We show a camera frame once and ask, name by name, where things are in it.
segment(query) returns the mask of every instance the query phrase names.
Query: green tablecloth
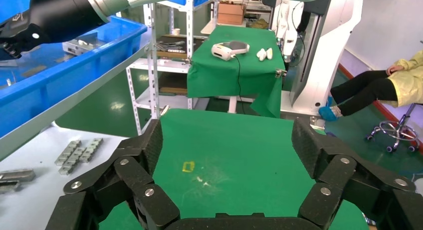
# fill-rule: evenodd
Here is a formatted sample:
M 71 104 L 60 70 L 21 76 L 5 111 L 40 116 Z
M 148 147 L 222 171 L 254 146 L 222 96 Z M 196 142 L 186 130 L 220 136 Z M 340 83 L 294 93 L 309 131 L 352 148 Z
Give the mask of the green tablecloth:
M 164 143 L 153 178 L 182 218 L 215 213 L 297 216 L 315 182 L 292 148 L 293 121 L 183 109 L 171 109 L 161 120 Z M 184 163 L 192 171 L 183 172 Z M 140 227 L 121 204 L 100 229 Z M 344 201 L 330 230 L 368 227 L 361 211 Z
M 265 29 L 217 26 L 193 54 L 192 67 L 188 72 L 188 96 L 239 95 L 238 61 L 224 61 L 212 55 L 214 44 L 232 40 L 250 45 L 247 54 L 237 55 L 241 64 L 241 95 L 258 94 L 252 109 L 262 116 L 279 118 L 282 78 L 275 78 L 275 74 L 276 69 L 285 67 L 274 33 Z M 256 54 L 262 48 L 273 49 L 271 60 L 258 60 Z

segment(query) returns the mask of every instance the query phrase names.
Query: yellow jacket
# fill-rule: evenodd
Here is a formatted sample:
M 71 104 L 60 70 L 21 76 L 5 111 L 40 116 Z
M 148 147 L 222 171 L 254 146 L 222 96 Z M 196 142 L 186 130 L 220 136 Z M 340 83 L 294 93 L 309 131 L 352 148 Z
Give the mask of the yellow jacket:
M 394 84 L 398 102 L 389 101 L 394 107 L 411 103 L 423 104 L 423 50 L 410 60 L 400 59 L 394 65 L 404 67 L 388 77 Z

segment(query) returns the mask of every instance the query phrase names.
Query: white wall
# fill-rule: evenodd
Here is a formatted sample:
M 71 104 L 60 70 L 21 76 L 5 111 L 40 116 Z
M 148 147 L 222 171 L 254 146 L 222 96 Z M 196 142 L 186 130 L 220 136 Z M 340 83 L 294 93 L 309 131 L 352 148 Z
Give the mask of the white wall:
M 423 49 L 423 0 L 364 0 L 346 49 L 374 69 L 386 69 Z

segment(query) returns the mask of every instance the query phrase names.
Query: yellow tape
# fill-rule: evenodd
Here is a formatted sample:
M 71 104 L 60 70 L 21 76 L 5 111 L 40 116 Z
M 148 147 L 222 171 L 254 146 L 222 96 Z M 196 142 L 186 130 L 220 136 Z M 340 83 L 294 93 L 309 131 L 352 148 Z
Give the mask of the yellow tape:
M 196 164 L 194 163 L 194 161 L 184 162 L 184 165 L 182 166 L 182 172 L 191 173 L 192 171 L 194 171 L 195 166 Z

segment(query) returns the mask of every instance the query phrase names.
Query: person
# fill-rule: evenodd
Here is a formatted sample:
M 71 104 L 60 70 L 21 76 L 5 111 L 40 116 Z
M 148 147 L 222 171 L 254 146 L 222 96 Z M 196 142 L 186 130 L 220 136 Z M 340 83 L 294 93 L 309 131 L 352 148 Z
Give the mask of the person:
M 330 91 L 337 105 L 319 109 L 326 121 L 352 115 L 376 100 L 394 106 L 423 103 L 423 50 L 409 61 L 400 59 L 387 70 L 366 71 Z

